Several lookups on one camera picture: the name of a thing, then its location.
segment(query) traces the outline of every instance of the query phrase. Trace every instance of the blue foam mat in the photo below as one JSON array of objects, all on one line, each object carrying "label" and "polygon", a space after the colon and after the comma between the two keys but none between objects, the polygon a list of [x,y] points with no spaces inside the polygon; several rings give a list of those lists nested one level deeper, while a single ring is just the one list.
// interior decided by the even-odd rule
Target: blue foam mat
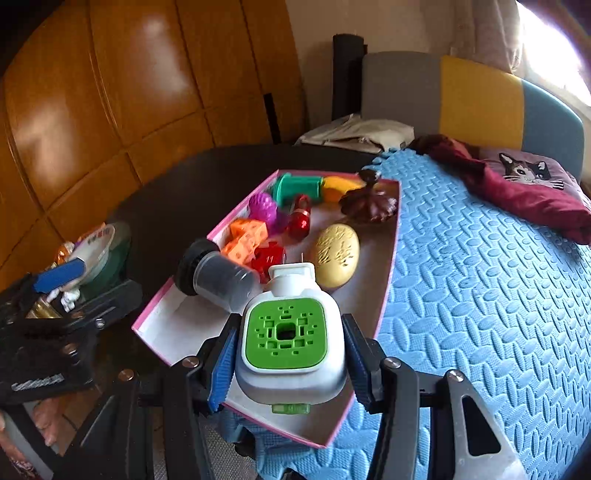
[{"label": "blue foam mat", "polygon": [[[411,150],[374,161],[402,184],[395,270],[378,340],[418,371],[467,373],[531,479],[558,479],[591,422],[591,251],[471,196]],[[265,480],[364,480],[379,415],[355,402],[333,444],[314,450],[225,410],[217,428],[256,438]],[[421,411],[415,478],[426,478]]]}]

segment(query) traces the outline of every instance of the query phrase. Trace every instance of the window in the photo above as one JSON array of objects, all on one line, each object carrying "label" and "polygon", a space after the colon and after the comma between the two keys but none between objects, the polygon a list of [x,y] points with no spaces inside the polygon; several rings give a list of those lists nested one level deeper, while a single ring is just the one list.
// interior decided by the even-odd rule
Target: window
[{"label": "window", "polygon": [[580,71],[583,64],[568,38],[517,3],[527,66],[544,80],[591,106],[591,93]]}]

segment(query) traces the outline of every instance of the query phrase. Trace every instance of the pink box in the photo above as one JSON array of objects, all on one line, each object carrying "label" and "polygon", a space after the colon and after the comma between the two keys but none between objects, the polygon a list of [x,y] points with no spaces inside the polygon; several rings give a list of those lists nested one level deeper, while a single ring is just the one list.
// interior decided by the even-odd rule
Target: pink box
[{"label": "pink box", "polygon": [[[282,173],[358,179],[356,175],[348,173],[278,170],[228,213],[207,238],[222,247],[229,238],[229,224],[236,218],[247,216],[250,197],[268,190]],[[399,182],[381,180],[378,186],[397,198],[400,205]],[[361,245],[358,267],[348,283],[331,293],[341,313],[353,314],[367,337],[375,338],[378,334],[389,295],[398,236],[398,215],[382,225],[355,228]],[[343,216],[338,205],[314,206],[310,235],[299,244],[286,244],[287,261],[300,261],[300,255],[307,251],[319,232],[341,219]],[[206,339],[219,335],[227,318],[228,314],[224,310],[207,300],[199,296],[187,297],[177,289],[171,277],[148,303],[132,329],[167,365],[173,365],[188,355],[194,355]],[[353,388],[347,382],[336,398],[311,406],[308,415],[279,415],[272,413],[270,406],[250,400],[234,379],[224,405],[279,435],[315,448],[325,448],[338,433],[352,401]]]}]

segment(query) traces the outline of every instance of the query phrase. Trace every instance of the green grille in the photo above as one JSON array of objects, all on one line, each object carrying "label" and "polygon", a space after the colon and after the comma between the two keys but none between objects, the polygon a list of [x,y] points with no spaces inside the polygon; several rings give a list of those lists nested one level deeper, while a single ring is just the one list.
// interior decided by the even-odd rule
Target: green grille
[{"label": "green grille", "polygon": [[308,368],[326,355],[324,309],[314,299],[264,301],[248,318],[246,358],[253,367]]}]

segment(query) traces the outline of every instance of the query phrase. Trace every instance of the red toy block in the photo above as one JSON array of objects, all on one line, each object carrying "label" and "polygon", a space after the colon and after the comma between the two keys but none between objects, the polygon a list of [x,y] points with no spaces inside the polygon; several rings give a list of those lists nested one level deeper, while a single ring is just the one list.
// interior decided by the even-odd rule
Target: red toy block
[{"label": "red toy block", "polygon": [[277,242],[270,242],[268,247],[259,247],[255,250],[251,268],[259,273],[261,283],[267,283],[270,280],[269,267],[282,263],[285,263],[285,248]]}]

